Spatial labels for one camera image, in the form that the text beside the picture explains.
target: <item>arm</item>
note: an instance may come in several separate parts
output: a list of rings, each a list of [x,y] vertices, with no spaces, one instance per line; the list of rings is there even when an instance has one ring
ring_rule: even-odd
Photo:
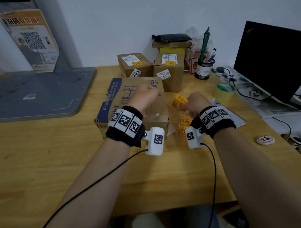
[[[145,110],[155,102],[158,95],[160,91],[157,88],[140,85],[129,106],[136,108],[144,116]],[[124,142],[106,138],[69,188],[59,207],[125,161],[129,153],[130,147]],[[126,164],[66,205],[47,228],[107,227],[125,168]]]
[[[179,110],[195,117],[209,101],[200,93],[188,97]],[[301,193],[274,164],[239,131],[218,131],[214,144],[229,184],[251,227],[299,227]]]

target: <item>forearm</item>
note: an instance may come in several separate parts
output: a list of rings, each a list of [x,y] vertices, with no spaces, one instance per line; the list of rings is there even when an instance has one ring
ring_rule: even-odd
[[[59,206],[126,160],[129,152],[125,143],[106,138]],[[106,227],[125,167],[126,164],[64,207],[47,227]]]
[[[214,143],[251,227],[297,227],[301,224],[299,189],[261,151],[234,128],[217,132]]]

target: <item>green pen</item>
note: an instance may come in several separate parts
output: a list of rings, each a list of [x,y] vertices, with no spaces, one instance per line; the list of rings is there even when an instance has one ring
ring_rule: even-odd
[[[204,55],[205,55],[206,48],[207,48],[207,44],[208,44],[208,40],[209,40],[209,36],[210,36],[210,32],[209,32],[209,27],[208,27],[208,29],[207,29],[206,32],[204,33],[204,39],[203,39],[203,45],[202,45],[202,52],[201,52],[201,55],[200,55],[199,60],[198,60],[198,61],[200,61],[200,62],[203,62]]]

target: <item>poster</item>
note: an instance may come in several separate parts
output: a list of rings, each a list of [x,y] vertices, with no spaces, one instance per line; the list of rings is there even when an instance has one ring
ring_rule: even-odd
[[[53,72],[58,45],[39,9],[0,13],[2,23],[36,72]]]

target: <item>hand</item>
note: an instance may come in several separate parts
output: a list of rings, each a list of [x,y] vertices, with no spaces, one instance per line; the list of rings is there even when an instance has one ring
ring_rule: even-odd
[[[204,108],[211,106],[211,103],[207,100],[207,98],[199,92],[193,92],[187,100],[188,102],[186,104],[177,106],[177,110],[188,110],[188,115],[192,119],[199,115]]]
[[[155,102],[158,96],[161,96],[161,91],[158,88],[141,84],[137,87],[129,106],[134,107],[145,116],[145,111]]]

